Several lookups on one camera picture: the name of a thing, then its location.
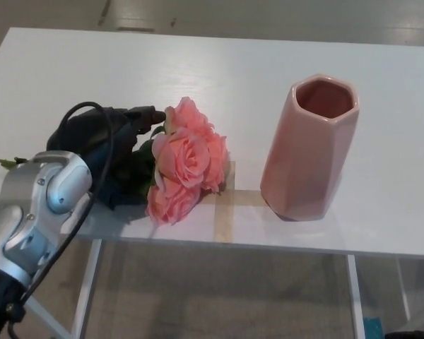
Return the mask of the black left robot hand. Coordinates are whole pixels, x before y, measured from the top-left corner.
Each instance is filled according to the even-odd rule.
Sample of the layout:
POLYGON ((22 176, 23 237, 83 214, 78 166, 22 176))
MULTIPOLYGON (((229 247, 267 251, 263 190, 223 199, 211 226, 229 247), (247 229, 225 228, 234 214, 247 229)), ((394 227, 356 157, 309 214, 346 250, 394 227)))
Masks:
MULTIPOLYGON (((98 200, 111 210, 117 206, 145 205, 155 168, 152 142, 146 141, 138 150, 134 147, 138 137, 163 123, 166 115, 153 106, 106 107, 104 111, 111 121, 114 148, 98 200)), ((61 131, 55 131, 46 149, 66 150, 81 156, 90 169, 93 191, 100 182, 109 152, 108 123, 96 108, 90 109, 70 118, 61 131)))

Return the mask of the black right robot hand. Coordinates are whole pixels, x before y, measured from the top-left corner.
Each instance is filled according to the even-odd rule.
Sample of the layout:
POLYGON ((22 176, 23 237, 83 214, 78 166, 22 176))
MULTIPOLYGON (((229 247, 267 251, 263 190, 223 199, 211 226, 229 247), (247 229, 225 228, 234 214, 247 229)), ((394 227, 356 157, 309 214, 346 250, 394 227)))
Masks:
POLYGON ((398 331, 384 335, 385 339, 424 339, 424 331, 398 331))

